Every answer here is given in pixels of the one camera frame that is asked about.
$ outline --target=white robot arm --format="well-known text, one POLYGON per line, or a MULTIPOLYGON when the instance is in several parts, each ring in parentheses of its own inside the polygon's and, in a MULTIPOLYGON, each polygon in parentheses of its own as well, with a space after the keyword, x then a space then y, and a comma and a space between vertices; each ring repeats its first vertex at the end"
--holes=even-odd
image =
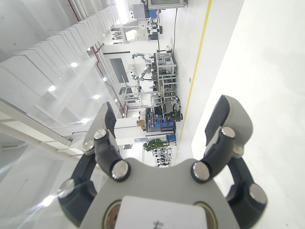
POLYGON ((140 80, 140 81, 143 81, 144 80, 144 75, 146 74, 146 73, 150 73, 151 72, 151 60, 149 60, 149 59, 146 59, 145 58, 145 54, 143 54, 143 53, 139 53, 139 52, 136 52, 136 53, 134 53, 133 55, 132 55, 132 58, 134 59, 134 58, 136 58, 136 57, 141 57, 143 60, 144 60, 144 62, 145 62, 145 64, 146 64, 146 67, 145 67, 145 69, 143 70, 143 72, 141 73, 141 75, 140 76, 137 76, 137 75, 133 75, 133 79, 134 80, 140 80))

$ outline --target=dark panel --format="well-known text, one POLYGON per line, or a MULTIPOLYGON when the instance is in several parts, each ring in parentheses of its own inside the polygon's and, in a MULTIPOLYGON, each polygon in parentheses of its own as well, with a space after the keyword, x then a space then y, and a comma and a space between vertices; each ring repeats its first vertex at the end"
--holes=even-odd
POLYGON ((114 72, 117 76, 117 79, 119 80, 119 83, 129 82, 122 59, 121 58, 111 58, 110 62, 112 64, 112 67, 114 69, 114 72))

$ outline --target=metal screw head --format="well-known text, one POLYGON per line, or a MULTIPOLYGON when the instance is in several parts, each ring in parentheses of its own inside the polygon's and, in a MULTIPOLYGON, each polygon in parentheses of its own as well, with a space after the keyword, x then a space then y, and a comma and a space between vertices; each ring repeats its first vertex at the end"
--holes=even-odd
POLYGON ((209 179, 209 168, 201 161, 195 162, 193 164, 193 172, 195 177, 201 181, 206 181, 209 179))
POLYGON ((103 138, 107 134, 107 131, 105 129, 99 129, 95 132, 94 138, 96 140, 103 138))
POLYGON ((256 183, 252 183, 249 187, 250 196, 258 203, 265 205, 267 203, 267 195, 264 190, 257 185, 256 183))
POLYGON ((234 146, 233 147, 233 153, 236 156, 241 157, 244 154, 244 150, 241 146, 234 146))
POLYGON ((94 141, 90 140, 83 145, 83 152, 90 152, 94 149, 94 141))
POLYGON ((221 132, 227 136, 227 137, 230 137, 230 138, 234 138, 235 137, 235 132, 233 129, 229 128, 229 127, 223 127, 221 129, 221 132))
POLYGON ((124 160, 118 161, 111 171, 111 175, 114 179, 122 179, 128 172, 128 163, 124 160))
POLYGON ((75 188, 75 181, 74 179, 68 179, 64 181, 64 183, 60 186, 57 196, 58 198, 65 198, 70 195, 75 188))

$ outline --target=black cable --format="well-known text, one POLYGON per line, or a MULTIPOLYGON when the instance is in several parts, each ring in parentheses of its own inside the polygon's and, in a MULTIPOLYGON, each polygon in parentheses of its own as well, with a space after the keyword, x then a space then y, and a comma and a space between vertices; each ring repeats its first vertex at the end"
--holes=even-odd
POLYGON ((176 8, 175 24, 174 24, 174 29, 173 29, 173 51, 175 49, 177 11, 178 11, 178 8, 176 8))

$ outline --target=blue bin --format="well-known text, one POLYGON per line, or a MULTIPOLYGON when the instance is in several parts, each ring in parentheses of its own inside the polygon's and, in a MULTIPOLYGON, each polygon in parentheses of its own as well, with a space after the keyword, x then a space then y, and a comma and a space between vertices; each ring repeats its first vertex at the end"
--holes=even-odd
POLYGON ((166 135, 166 141, 169 142, 174 142, 176 140, 176 135, 166 135))

